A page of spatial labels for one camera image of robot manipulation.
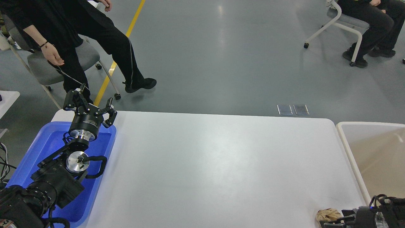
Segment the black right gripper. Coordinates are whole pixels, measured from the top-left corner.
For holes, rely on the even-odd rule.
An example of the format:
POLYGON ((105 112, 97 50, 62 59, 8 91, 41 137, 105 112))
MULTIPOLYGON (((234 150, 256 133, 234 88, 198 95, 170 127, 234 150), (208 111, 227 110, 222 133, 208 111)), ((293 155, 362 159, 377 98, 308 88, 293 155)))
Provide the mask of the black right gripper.
POLYGON ((341 210, 343 217, 352 216, 354 220, 319 221, 321 228, 377 228, 380 210, 372 206, 360 206, 357 209, 341 210))

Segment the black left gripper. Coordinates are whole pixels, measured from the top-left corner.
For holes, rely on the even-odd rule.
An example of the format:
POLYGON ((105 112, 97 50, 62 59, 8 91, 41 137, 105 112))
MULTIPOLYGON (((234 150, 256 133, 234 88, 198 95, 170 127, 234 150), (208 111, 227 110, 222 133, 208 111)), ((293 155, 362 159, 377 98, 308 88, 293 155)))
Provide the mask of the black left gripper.
POLYGON ((107 100, 103 109, 95 105, 86 108, 86 99, 83 96, 85 86, 86 84, 81 84, 79 88, 67 92, 62 109, 75 112, 68 134, 91 142, 97 139, 101 125, 105 128, 113 125, 117 111, 113 108, 113 98, 107 100))

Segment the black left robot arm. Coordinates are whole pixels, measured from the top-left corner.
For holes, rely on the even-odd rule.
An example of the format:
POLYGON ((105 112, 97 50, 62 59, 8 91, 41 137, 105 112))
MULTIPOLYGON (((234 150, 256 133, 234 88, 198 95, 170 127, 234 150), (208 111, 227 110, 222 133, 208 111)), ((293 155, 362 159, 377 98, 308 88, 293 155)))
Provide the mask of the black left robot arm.
POLYGON ((103 109, 88 103, 84 88, 82 84, 65 97, 63 109, 75 112, 68 136, 64 137, 65 145, 38 163, 39 169, 27 187, 11 185, 1 190, 2 228, 53 228, 56 223, 69 228, 70 222, 53 217, 53 211, 79 196, 85 189, 84 179, 96 179, 104 173, 108 159, 103 155, 89 156, 85 151, 97 139, 101 125, 113 125, 117 111, 112 98, 103 109))

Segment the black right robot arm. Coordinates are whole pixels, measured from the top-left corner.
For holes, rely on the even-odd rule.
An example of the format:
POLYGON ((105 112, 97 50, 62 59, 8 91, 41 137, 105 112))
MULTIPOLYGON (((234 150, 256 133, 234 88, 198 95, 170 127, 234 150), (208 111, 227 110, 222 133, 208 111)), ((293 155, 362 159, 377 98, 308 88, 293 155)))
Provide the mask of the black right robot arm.
POLYGON ((357 209, 319 211, 321 228, 403 228, 405 220, 404 198, 384 194, 373 196, 368 206, 357 209))

